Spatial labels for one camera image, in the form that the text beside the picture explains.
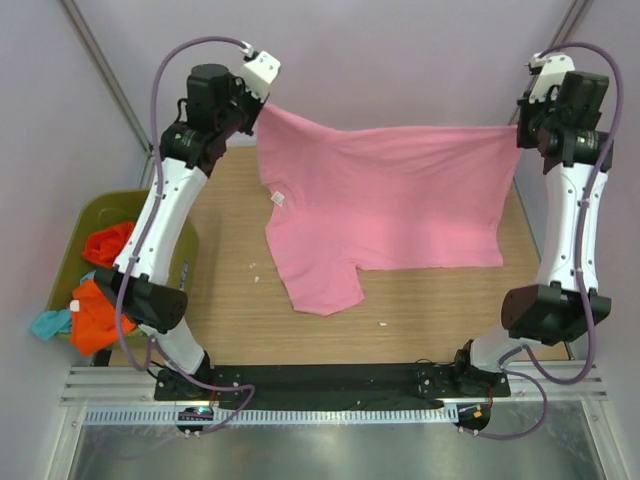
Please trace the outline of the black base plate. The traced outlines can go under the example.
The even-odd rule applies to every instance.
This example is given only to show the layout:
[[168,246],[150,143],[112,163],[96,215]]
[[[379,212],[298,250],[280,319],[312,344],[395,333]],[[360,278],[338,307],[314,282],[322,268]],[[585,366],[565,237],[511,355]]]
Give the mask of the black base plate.
[[450,364],[218,365],[202,379],[217,387],[251,384],[247,408],[268,411],[437,409],[444,399],[506,398],[506,376],[469,378]]

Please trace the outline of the olive green plastic bin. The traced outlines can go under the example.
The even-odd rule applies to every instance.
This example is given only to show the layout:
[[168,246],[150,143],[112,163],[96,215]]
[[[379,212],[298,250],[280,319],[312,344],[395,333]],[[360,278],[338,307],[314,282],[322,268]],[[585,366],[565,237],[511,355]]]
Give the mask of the olive green plastic bin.
[[[116,267],[116,260],[111,268],[93,265],[83,259],[82,251],[88,237],[95,232],[122,222],[130,221],[135,225],[147,195],[146,190],[116,191],[98,196],[84,207],[67,246],[46,311],[67,307],[72,291],[79,285],[81,278],[91,271],[96,271],[96,285],[116,307],[125,267]],[[164,284],[152,280],[149,273],[131,273],[122,304],[121,329],[124,335],[141,337],[145,334],[145,327],[166,334],[179,327],[188,306],[188,293],[194,281],[198,249],[198,235],[192,222],[187,219],[178,234],[173,253],[162,262],[168,268],[168,278]],[[54,337],[71,343],[68,334]]]

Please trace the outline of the aluminium frame post left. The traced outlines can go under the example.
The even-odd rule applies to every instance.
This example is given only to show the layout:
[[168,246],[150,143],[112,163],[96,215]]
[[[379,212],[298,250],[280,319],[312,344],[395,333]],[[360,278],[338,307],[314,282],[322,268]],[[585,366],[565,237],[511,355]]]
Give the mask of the aluminium frame post left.
[[116,107],[121,112],[131,133],[137,143],[142,147],[147,157],[151,156],[151,142],[134,112],[125,92],[120,85],[111,65],[96,40],[89,24],[81,13],[77,2],[73,0],[60,0],[59,5],[71,23],[90,61],[94,65],[98,75],[103,81],[108,93],[111,95]]

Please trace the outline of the orange t shirt in bin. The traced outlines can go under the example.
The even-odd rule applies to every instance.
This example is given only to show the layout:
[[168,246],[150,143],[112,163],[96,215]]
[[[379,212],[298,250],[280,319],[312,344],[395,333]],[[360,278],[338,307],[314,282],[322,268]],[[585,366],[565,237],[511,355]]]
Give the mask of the orange t shirt in bin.
[[134,228],[134,223],[128,221],[91,234],[82,251],[83,259],[99,267],[111,268]]

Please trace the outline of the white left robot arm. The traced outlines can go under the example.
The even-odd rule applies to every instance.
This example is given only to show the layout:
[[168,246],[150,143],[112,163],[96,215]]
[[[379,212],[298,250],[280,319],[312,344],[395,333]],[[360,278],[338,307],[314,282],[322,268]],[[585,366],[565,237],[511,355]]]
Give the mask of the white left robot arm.
[[260,56],[234,74],[220,64],[192,68],[178,116],[160,138],[160,159],[134,230],[112,267],[94,280],[115,308],[140,327],[179,372],[178,389],[189,399],[212,387],[210,360],[185,320],[187,294],[167,284],[191,207],[236,133],[250,135],[280,73],[276,60]]

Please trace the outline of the aluminium frame post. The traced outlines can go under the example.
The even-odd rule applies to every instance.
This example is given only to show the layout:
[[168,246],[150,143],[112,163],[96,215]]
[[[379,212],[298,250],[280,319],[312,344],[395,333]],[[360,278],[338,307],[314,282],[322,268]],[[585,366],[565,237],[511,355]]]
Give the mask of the aluminium frame post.
[[[572,41],[575,31],[578,27],[583,23],[587,13],[590,11],[593,6],[594,1],[592,0],[574,0],[570,1],[568,7],[565,9],[565,12],[557,26],[547,41],[546,47],[542,49],[535,49],[534,53],[542,52],[545,49],[556,47],[557,45],[564,44]],[[523,89],[523,92],[526,93],[533,89],[535,84],[535,79],[537,78],[533,74],[529,72],[529,59],[527,59],[524,63],[526,73],[528,74],[528,83]],[[516,105],[508,124],[514,125],[519,120],[520,107]]]
[[81,13],[77,2],[73,0],[60,0],[59,5],[71,23],[90,61],[94,65],[98,75],[103,81],[108,93],[111,95],[116,107],[121,112],[131,133],[137,143],[142,147],[147,157],[151,156],[151,142],[134,112],[125,92],[120,85],[111,65],[96,40],[89,24]]

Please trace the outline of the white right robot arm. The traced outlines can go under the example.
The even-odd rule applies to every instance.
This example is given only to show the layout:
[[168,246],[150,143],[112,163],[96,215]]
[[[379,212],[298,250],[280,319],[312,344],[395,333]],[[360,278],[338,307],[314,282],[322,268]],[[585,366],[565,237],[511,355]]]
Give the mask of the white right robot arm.
[[544,160],[548,194],[546,237],[533,284],[509,290],[499,325],[458,350],[452,387],[479,395],[504,377],[509,361],[533,348],[588,340],[581,381],[595,357],[595,327],[611,311],[599,294],[594,254],[599,204],[612,163],[613,135],[597,130],[609,79],[579,71],[535,68],[533,87],[519,100],[517,145]]

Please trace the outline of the aluminium frame post right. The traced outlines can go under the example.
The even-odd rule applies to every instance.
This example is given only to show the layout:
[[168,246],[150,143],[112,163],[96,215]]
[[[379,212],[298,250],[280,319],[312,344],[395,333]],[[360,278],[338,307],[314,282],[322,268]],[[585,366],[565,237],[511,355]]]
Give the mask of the aluminium frame post right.
[[[578,27],[583,23],[587,13],[590,11],[593,6],[594,1],[592,0],[574,0],[570,1],[568,7],[565,9],[565,12],[557,26],[547,41],[546,47],[542,49],[535,49],[534,53],[542,52],[545,49],[556,47],[557,45],[564,44],[572,41],[575,31]],[[528,74],[528,83],[523,89],[523,92],[526,93],[533,89],[535,84],[535,79],[537,78],[533,74],[529,72],[529,59],[527,59],[524,63],[526,73]],[[516,105],[508,124],[514,125],[519,120],[520,107]]]

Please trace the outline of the orange t shirt over rim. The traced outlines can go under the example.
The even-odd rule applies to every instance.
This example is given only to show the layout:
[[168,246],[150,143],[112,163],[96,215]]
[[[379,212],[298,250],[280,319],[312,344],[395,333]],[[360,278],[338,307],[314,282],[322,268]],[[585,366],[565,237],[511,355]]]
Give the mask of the orange t shirt over rim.
[[96,285],[85,280],[72,292],[71,343],[84,356],[90,356],[118,341],[114,306]]

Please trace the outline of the aluminium front rail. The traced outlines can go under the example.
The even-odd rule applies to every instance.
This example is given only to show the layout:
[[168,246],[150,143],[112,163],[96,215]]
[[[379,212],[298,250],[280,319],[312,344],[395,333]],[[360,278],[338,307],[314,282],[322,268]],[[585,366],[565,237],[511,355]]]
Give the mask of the aluminium front rail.
[[597,370],[578,384],[563,386],[545,379],[528,362],[511,364],[512,374],[491,379],[464,380],[451,366],[425,361],[404,364],[218,366],[213,371],[215,391],[196,386],[177,373],[154,369],[150,373],[126,367],[78,367],[69,373],[61,402],[64,405],[157,402],[206,402],[235,409],[247,398],[243,385],[251,384],[253,410],[433,409],[455,400],[484,402],[507,398],[536,400],[541,391],[550,400],[606,397]]

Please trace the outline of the white paper scraps left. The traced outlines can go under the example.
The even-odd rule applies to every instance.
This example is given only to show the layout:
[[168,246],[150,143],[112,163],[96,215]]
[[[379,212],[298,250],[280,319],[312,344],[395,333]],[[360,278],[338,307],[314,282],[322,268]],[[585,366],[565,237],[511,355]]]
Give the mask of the white paper scraps left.
[[249,265],[249,269],[252,271],[252,275],[254,276],[254,283],[258,283],[258,282],[259,282],[259,280],[260,280],[260,277],[259,277],[259,275],[256,273],[256,272],[257,272],[257,264],[256,264],[255,262],[254,262],[254,263],[251,263],[251,264]]

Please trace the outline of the teal t shirt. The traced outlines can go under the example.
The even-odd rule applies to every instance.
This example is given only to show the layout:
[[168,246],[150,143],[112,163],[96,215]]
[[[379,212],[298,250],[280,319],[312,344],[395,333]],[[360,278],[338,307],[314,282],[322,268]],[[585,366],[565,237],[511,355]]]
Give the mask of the teal t shirt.
[[[84,275],[81,278],[79,285],[82,284],[85,280],[88,280],[90,278],[94,279],[95,273],[96,271],[91,271],[88,274]],[[71,338],[72,322],[71,322],[71,311],[69,309],[69,304],[67,307],[61,310],[47,310],[39,314],[32,321],[30,325],[30,331],[37,338],[44,341],[48,341],[52,339],[55,335],[59,335],[59,334],[68,334]]]

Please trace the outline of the pink t shirt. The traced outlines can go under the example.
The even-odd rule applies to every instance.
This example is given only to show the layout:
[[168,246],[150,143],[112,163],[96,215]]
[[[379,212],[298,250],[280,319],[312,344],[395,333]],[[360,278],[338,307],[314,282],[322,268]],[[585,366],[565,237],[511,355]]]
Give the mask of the pink t shirt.
[[292,307],[328,316],[359,304],[360,271],[501,266],[519,157],[509,126],[342,131],[266,107],[265,235]]

